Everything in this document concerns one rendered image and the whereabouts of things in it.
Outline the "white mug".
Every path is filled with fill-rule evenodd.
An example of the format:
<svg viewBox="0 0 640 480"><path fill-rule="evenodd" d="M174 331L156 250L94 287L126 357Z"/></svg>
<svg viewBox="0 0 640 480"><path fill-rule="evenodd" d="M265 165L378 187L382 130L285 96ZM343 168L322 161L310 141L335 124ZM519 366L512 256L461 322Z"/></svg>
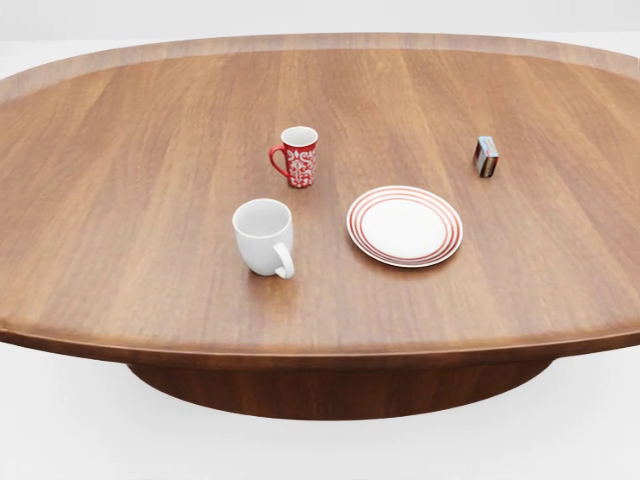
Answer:
<svg viewBox="0 0 640 480"><path fill-rule="evenodd" d="M232 225L240 255L251 271L293 278L293 219L284 203L269 198L248 201L236 209Z"/></svg>

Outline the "red patterned mug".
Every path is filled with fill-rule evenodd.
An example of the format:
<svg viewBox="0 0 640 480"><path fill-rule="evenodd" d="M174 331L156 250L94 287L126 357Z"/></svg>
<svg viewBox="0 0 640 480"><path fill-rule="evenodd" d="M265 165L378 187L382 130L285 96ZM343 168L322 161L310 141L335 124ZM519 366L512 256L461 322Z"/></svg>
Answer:
<svg viewBox="0 0 640 480"><path fill-rule="evenodd" d="M280 136L281 144L269 150L272 167L296 189L305 189L315 183L316 148L319 135L307 126L285 129Z"/></svg>

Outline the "round wooden table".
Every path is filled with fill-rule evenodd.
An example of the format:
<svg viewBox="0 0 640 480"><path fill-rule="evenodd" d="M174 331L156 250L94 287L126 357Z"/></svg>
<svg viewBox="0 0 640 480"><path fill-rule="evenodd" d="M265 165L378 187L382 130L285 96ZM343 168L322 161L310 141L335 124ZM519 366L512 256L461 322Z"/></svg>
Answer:
<svg viewBox="0 0 640 480"><path fill-rule="evenodd" d="M315 183L269 161L317 131ZM473 164L479 136L499 160ZM388 185L461 217L423 268L359 250ZM292 213L295 274L232 216ZM446 34L140 45L0 80L0 342L118 362L248 415L392 418L477 402L554 360L640 345L640 58Z"/></svg>

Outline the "small printed box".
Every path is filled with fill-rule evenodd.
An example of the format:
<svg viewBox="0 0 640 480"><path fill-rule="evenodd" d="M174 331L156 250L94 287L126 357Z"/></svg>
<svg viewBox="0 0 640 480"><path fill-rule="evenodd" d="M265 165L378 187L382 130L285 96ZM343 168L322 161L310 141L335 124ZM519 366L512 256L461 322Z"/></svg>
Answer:
<svg viewBox="0 0 640 480"><path fill-rule="evenodd" d="M473 164L482 178L494 175L499 160L499 152L491 136L479 136L473 156Z"/></svg>

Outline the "white plate with red rings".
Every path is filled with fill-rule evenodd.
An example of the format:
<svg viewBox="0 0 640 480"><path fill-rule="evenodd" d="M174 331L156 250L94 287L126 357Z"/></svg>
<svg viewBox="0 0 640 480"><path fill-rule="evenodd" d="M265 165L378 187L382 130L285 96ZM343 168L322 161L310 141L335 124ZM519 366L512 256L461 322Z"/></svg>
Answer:
<svg viewBox="0 0 640 480"><path fill-rule="evenodd" d="M386 265L423 268L456 253L464 227L455 208L440 196L412 186L388 185L360 195L346 214L355 246Z"/></svg>

